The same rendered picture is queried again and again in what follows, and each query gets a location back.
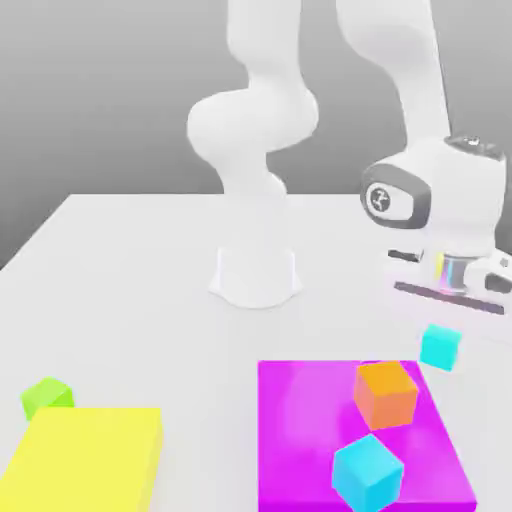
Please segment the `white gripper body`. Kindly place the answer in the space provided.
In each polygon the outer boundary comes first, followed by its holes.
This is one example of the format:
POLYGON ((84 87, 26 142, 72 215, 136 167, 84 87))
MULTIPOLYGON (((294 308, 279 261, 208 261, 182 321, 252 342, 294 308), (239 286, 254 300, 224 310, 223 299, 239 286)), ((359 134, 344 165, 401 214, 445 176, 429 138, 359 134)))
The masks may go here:
POLYGON ((390 288, 390 316, 416 328, 437 324, 481 334, 507 333, 507 295, 454 292, 413 278, 397 278, 390 288))

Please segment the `small cyan cube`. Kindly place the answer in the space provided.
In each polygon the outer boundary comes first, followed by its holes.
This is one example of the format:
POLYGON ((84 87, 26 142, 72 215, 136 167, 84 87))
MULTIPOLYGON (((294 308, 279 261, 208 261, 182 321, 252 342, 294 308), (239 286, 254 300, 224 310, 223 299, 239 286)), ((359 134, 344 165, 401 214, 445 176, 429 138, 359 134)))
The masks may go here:
POLYGON ((353 512, 379 512, 397 501, 404 463, 375 435, 335 452, 332 488, 353 512))
POLYGON ((422 336, 419 360, 438 369, 452 371, 461 339, 462 333, 457 330, 430 324, 422 336))

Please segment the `small orange cube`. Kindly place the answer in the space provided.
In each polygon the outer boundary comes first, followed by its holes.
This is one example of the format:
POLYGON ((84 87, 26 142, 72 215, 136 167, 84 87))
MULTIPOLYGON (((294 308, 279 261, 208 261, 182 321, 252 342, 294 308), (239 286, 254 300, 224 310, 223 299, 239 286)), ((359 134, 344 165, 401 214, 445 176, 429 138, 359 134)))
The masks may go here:
POLYGON ((354 402, 371 431, 411 424, 418 393, 399 361, 366 363, 356 369, 354 402))

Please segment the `small green cube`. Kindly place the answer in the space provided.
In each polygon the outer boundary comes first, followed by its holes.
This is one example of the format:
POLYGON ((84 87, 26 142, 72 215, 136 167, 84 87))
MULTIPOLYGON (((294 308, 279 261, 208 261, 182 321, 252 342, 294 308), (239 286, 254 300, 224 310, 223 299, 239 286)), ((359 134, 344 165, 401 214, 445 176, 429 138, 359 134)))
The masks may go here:
POLYGON ((42 407, 73 407, 71 388, 53 377, 45 377, 21 394, 25 418, 30 421, 42 407))

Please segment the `large magenta box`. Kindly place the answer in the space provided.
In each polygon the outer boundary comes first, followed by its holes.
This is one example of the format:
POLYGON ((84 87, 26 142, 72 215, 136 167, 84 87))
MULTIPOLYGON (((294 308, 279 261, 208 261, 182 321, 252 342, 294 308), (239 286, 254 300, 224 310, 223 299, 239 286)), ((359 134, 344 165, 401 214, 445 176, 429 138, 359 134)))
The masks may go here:
POLYGON ((371 431, 354 402, 358 361, 258 364, 258 512, 353 512, 332 488, 337 450, 375 435, 404 463, 399 498, 379 512, 475 512, 477 499, 419 365, 409 425, 371 431))

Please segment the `large yellow box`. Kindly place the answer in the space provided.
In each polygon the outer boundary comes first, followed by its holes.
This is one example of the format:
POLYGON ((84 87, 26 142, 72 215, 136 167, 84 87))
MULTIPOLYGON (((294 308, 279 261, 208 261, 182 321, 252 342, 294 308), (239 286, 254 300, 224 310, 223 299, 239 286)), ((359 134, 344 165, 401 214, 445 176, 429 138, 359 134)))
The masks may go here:
POLYGON ((0 512, 149 512, 158 408, 45 407, 0 478, 0 512))

